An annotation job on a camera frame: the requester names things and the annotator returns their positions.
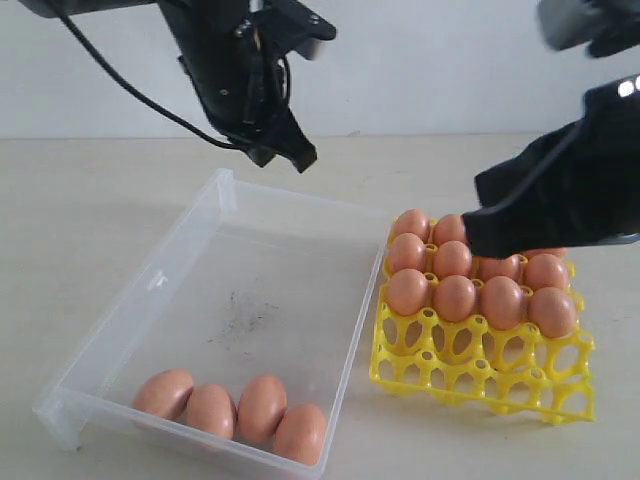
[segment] yellow egg tray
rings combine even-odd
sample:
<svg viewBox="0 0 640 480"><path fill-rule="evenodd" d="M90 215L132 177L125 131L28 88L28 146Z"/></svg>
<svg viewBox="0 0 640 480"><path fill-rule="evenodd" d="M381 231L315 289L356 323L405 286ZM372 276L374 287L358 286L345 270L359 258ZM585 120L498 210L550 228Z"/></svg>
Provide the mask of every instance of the yellow egg tray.
<svg viewBox="0 0 640 480"><path fill-rule="evenodd" d="M437 250L427 244L430 258ZM524 267L527 258L520 260ZM565 263L574 277L575 265ZM483 282L473 278L477 264L474 258L472 281L481 289ZM386 260L383 270L388 279ZM522 271L521 288L530 297L533 292L521 283ZM425 275L433 291L438 279L430 272ZM544 422L552 424L594 421L588 360L595 343L580 323L572 335L549 339L531 322L496 330L477 312L460 323L441 320L430 306L401 316L384 301L386 288L384 284L378 296L369 376L387 392L400 396L429 392L448 405L481 401L503 415L539 412ZM582 296L569 293L582 312Z"/></svg>

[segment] egg tray cell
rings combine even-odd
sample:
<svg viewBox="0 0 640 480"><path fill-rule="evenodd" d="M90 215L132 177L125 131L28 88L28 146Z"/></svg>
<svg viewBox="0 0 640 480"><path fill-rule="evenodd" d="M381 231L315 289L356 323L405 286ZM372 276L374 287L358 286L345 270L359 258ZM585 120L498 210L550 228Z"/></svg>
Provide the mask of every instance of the egg tray cell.
<svg viewBox="0 0 640 480"><path fill-rule="evenodd" d="M437 250L427 243L431 258ZM526 257L520 257L526 266ZM476 258L473 263L471 277L479 290L483 282L473 278ZM575 265L565 263L574 277ZM530 297L533 292L521 283L523 270L519 283ZM386 260L383 272L388 279ZM425 274L433 291L438 278L429 271ZM539 412L544 422L552 424L594 421L588 360L595 343L579 322L573 334L549 339L531 322L508 331L496 330L477 312L460 323L441 320L430 305L415 315L401 316L384 301L386 288L385 283L378 295L369 376L387 392L400 396L429 392L448 405L481 401L502 415ZM582 312L582 296L572 290L569 293L576 310Z"/></svg>

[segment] white wall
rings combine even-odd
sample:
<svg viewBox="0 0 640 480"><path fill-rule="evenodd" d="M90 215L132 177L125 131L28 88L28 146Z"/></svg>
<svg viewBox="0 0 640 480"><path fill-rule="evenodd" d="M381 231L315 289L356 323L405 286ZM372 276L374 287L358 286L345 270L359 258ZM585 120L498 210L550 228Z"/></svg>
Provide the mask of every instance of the white wall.
<svg viewBox="0 0 640 480"><path fill-rule="evenodd" d="M319 61L292 58L293 109L311 134L543 131L579 115L585 89L640 71L640 49L599 61L582 48L547 50L534 0L307 4L339 29ZM141 90L208 126L157 7L76 21ZM0 137L182 135L113 84L58 21L0 2Z"/></svg>

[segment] black cable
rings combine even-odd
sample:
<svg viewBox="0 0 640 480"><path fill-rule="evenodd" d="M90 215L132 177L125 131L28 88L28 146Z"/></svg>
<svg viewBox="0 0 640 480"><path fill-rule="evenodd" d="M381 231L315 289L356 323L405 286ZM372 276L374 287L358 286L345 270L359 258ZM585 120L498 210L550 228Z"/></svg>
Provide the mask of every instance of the black cable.
<svg viewBox="0 0 640 480"><path fill-rule="evenodd" d="M221 142L220 140L216 140L215 138L207 135L202 130L198 129L191 123L187 122L183 118L174 114L173 112L167 110L162 107L158 103L151 100L149 97L144 95L138 89L136 89L133 85L131 85L127 80L125 80L110 64L107 60L100 54L100 52L93 46L93 44L89 41L87 37L80 31L80 29L76 26L76 24L69 18L69 16L62 11L62 9L57 5L55 0L44 0L44 2L51 8L51 10L56 14L56 16L60 19L60 21L64 24L64 26L71 32L71 34L80 42L80 44L84 47L87 53L93 58L93 60L102 67L102 69L111 77L113 81L115 81L118 85L120 85L125 91L127 91L130 95L136 98L138 101L142 102L147 107L151 108L155 112L159 113L163 117L171 120L172 122L180 125L186 130L190 131L194 135L200 137L202 140L216 146L219 148L223 148L225 150L239 150L242 152L247 152L250 148L255 148L262 146L262 143L272 137L273 133L275 133L276 127L280 124L281 120L284 118L284 113L288 109L289 102L291 99L291 68L289 65L289 61L287 60L285 55L281 55L280 59L283 62L285 69L285 78L286 78L286 92L285 95L278 107L276 115L274 117L273 122L269 125L267 132L265 135L260 138L258 141L254 142L248 139L245 139L239 135L230 135L238 140L245 142L246 145L234 145L232 143ZM175 5L178 8L188 8L184 3L180 0L172 0L171 4Z"/></svg>

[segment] yellow plastic egg tray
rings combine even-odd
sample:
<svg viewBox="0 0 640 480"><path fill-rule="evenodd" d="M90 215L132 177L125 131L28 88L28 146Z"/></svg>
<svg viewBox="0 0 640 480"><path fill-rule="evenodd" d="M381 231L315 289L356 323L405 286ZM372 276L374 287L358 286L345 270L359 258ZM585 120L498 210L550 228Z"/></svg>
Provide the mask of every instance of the yellow plastic egg tray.
<svg viewBox="0 0 640 480"><path fill-rule="evenodd" d="M435 223L432 221L431 232ZM437 250L427 243L430 258L425 275L431 292L438 285L429 272ZM527 258L521 255L520 260L524 267ZM573 278L575 265L566 264ZM483 282L474 278L477 258L473 265L472 281L481 289ZM383 269L388 279L386 259ZM523 270L519 283L525 295L531 296L531 289L522 285ZM387 392L429 392L448 405L481 401L502 415L539 412L544 422L552 424L594 421L588 360L595 345L580 324L570 336L549 339L530 322L513 330L495 330L478 313L460 323L441 320L430 306L415 315L401 316L384 301L386 288L382 285L378 296L369 376ZM569 293L577 311L583 311L582 296L572 290Z"/></svg>

